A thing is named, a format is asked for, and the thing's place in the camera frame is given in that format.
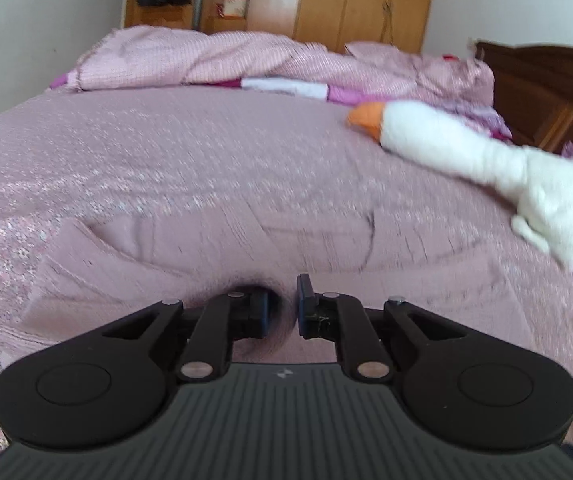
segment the orange beak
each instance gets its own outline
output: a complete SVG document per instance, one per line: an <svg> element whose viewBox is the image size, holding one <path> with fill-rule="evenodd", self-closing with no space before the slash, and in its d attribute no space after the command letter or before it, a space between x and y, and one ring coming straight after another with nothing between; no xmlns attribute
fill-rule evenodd
<svg viewBox="0 0 573 480"><path fill-rule="evenodd" d="M348 124L359 126L377 142L381 136L381 118L384 114L386 103L365 103L353 108L349 113Z"/></svg>

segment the metal screw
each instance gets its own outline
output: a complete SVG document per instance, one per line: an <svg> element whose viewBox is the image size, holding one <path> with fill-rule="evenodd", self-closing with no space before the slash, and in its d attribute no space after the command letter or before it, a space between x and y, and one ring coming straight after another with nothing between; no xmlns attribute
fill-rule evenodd
<svg viewBox="0 0 573 480"><path fill-rule="evenodd" d="M386 377L391 369L379 361L367 361L357 367L357 373L368 379L381 379Z"/></svg>
<svg viewBox="0 0 573 480"><path fill-rule="evenodd" d="M203 361L191 361L182 365L180 372L190 379L204 379L213 373L213 367Z"/></svg>

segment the wooden headboard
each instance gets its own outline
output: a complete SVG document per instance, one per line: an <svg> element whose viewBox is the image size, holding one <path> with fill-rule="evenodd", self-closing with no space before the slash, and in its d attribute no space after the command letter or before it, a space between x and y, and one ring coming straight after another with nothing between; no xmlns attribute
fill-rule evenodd
<svg viewBox="0 0 573 480"><path fill-rule="evenodd" d="M557 152L573 140L573 48L477 43L495 73L494 107L517 144Z"/></svg>

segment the ribbed surface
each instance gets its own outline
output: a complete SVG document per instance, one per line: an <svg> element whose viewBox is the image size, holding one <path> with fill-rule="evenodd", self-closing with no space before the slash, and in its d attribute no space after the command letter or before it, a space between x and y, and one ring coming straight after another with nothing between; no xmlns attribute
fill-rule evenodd
<svg viewBox="0 0 573 480"><path fill-rule="evenodd" d="M220 381L184 387L162 418L113 447L11 446L0 480L11 479L573 480L573 462L556 447L487 456L449 446L387 388L351 381L337 364L232 365Z"/></svg>

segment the plush toy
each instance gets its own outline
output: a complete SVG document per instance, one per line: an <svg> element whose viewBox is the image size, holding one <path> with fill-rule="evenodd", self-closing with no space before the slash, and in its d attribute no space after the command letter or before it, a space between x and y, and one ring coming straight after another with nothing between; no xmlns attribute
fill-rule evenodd
<svg viewBox="0 0 573 480"><path fill-rule="evenodd" d="M348 122L404 158L494 188L517 207L513 231L573 270L573 162L482 137L419 101L361 105Z"/></svg>

